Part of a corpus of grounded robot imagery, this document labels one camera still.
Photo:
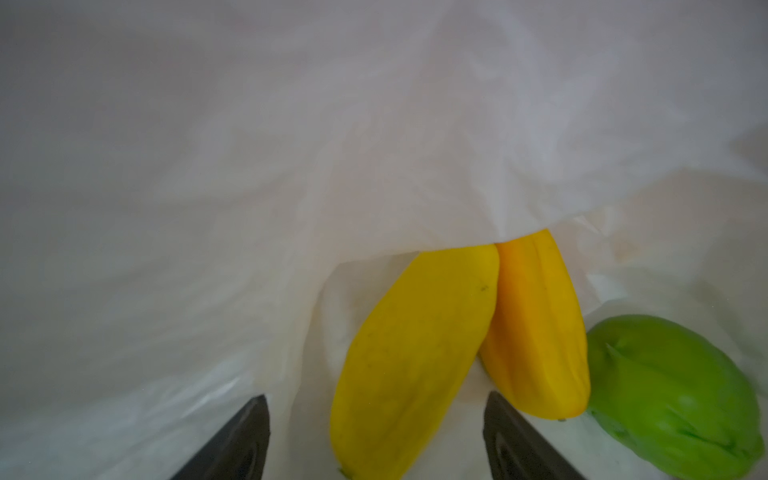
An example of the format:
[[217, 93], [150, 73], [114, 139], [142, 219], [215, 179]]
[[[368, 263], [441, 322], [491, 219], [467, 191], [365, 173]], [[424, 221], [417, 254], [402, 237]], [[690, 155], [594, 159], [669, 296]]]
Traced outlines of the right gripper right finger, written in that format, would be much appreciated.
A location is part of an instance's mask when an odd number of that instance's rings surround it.
[[494, 480], [585, 480], [498, 391], [489, 393], [483, 419]]

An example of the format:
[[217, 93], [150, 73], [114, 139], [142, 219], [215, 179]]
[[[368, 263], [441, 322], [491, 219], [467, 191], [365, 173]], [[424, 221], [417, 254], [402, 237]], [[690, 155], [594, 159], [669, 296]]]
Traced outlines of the white plastic bag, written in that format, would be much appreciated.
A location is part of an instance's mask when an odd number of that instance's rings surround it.
[[251, 398], [336, 479], [420, 250], [556, 238], [767, 391], [763, 1], [5, 1], [1, 475], [169, 479]]

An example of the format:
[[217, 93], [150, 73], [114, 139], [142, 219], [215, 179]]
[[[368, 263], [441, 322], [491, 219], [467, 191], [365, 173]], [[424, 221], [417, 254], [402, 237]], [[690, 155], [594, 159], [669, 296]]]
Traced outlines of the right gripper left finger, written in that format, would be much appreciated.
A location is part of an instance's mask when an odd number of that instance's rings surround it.
[[259, 480], [270, 439], [265, 395], [251, 398], [172, 480]]

